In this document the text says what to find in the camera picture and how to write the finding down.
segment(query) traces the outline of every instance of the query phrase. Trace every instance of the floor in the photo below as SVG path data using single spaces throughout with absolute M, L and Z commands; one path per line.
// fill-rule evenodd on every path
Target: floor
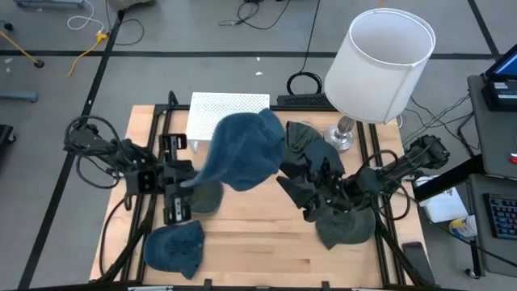
M 107 25 L 104 0 L 90 2 L 95 18 Z M 292 0 L 269 31 L 244 25 L 219 27 L 221 20 L 235 17 L 240 2 L 157 0 L 154 6 L 131 9 L 124 20 L 141 21 L 143 40 L 130 46 L 116 45 L 111 53 L 105 53 L 105 44 L 101 44 L 91 56 L 80 60 L 70 78 L 63 76 L 74 57 L 95 42 L 99 25 L 89 23 L 80 31 L 71 31 L 66 21 L 73 15 L 88 15 L 90 8 L 79 11 L 74 6 L 33 4 L 20 9 L 11 1 L 0 2 L 0 19 L 15 25 L 9 35 L 44 60 L 48 68 L 36 69 L 0 40 L 0 88 L 37 91 L 40 97 L 38 103 L 0 101 L 0 124 L 15 126 L 18 137 L 0 167 L 0 289 L 19 286 L 47 207 L 51 198 L 59 197 L 60 186 L 64 187 L 61 202 L 53 223 L 45 224 L 50 231 L 46 243 L 40 244 L 44 247 L 34 276 L 32 280 L 25 277 L 23 282 L 35 288 L 88 279 L 109 192 L 86 186 L 75 171 L 61 173 L 64 163 L 69 162 L 62 150 L 65 126 L 84 108 L 108 118 L 119 133 L 124 133 L 133 104 L 165 103 L 169 90 L 180 103 L 189 103 L 193 91 L 267 93 L 271 103 L 275 103 L 275 96 L 287 94 L 285 82 L 301 68 L 317 1 Z M 377 5 L 377 0 L 322 0 L 306 69 L 325 76 L 350 22 Z M 515 1 L 386 0 L 385 6 L 415 13 L 435 30 L 435 54 L 414 91 L 417 102 L 435 114 L 467 95 L 466 77 L 484 72 L 517 40 Z M 268 25 L 283 7 L 284 2 L 265 0 L 254 23 Z M 109 8 L 108 14 L 114 23 L 116 13 Z M 132 42 L 140 33 L 136 22 L 125 23 L 116 42 Z M 314 91 L 314 85 L 302 79 L 296 80 L 293 88 L 298 93 Z M 419 112 L 424 121 L 431 119 L 412 102 L 408 108 Z M 443 120 L 471 110 L 469 101 L 464 102 Z M 403 115 L 401 134 L 406 138 L 421 125 L 413 112 Z M 456 130 L 457 125 L 451 123 L 449 128 Z M 468 158 L 462 145 L 443 127 L 426 133 L 441 137 L 452 153 L 450 163 L 440 171 Z M 477 144 L 472 121 L 464 134 L 471 145 Z M 86 175 L 102 181 L 102 176 L 87 165 L 85 168 Z M 469 279 L 463 274 L 471 267 L 469 248 L 434 226 L 423 223 L 423 228 L 435 278 L 443 287 L 511 289 L 517 283 L 517 279 L 494 274 Z

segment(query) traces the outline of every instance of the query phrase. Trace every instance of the wooden table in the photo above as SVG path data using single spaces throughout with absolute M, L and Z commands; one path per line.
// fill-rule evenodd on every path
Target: wooden table
M 338 112 L 282 111 L 275 114 L 283 124 L 288 120 L 305 121 L 320 130 L 337 122 L 340 117 Z M 188 110 L 173 111 L 170 132 L 184 133 L 187 117 Z M 145 146 L 152 118 L 153 105 L 134 106 L 126 137 Z M 367 126 L 364 129 L 368 152 L 372 154 L 370 133 Z M 391 149 L 399 156 L 404 154 L 396 121 L 378 125 L 377 134 L 381 149 Z M 190 159 L 194 167 L 200 168 L 207 149 L 208 145 L 201 144 L 197 154 L 190 149 L 180 150 L 179 159 Z M 388 155 L 383 158 L 385 164 L 391 162 Z M 355 173 L 363 163 L 356 129 L 354 145 L 341 154 L 341 159 L 347 175 Z M 409 184 L 406 188 L 413 195 Z M 107 214 L 124 193 L 124 183 L 112 190 Z M 393 196 L 391 203 L 394 216 L 403 213 L 406 207 L 404 197 Z M 162 208 L 163 200 L 159 196 L 154 228 L 163 226 Z M 143 213 L 145 209 L 147 205 L 144 202 Z M 235 192 L 225 185 L 218 212 L 209 217 L 194 218 L 202 222 L 205 231 L 203 263 L 195 277 L 187 280 L 180 273 L 160 272 L 146 267 L 145 285 L 203 285 L 205 279 L 212 279 L 215 286 L 319 287 L 324 280 L 335 288 L 382 286 L 374 238 L 359 245 L 337 245 L 328 251 L 319 242 L 314 224 L 304 221 L 301 210 L 277 184 L 275 175 L 248 192 Z M 126 212 L 122 207 L 112 218 L 105 243 L 105 269 L 124 248 L 131 219 L 132 212 Z M 425 245 L 414 205 L 411 205 L 406 218 L 396 221 L 396 228 L 400 244 L 419 241 Z M 390 281 L 396 282 L 393 256 L 386 244 L 385 250 Z M 141 247 L 137 246 L 133 253 L 130 279 L 136 277 L 140 251 Z M 99 249 L 90 277 L 99 277 Z

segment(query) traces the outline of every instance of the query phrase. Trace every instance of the table lamp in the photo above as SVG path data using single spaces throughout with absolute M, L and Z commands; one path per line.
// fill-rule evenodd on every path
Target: table lamp
M 435 33 L 416 15 L 380 8 L 357 16 L 325 78 L 327 99 L 344 115 L 325 140 L 348 150 L 355 120 L 386 124 L 401 114 L 434 49 Z

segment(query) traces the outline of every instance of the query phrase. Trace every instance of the blue cloth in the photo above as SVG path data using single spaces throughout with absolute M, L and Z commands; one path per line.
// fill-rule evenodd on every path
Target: blue cloth
M 192 279 L 203 259 L 204 232 L 199 221 L 164 226 L 153 231 L 144 245 L 145 262 L 153 269 L 181 272 Z
M 227 116 L 216 126 L 204 168 L 181 187 L 217 180 L 250 190 L 279 170 L 284 143 L 284 127 L 269 109 Z

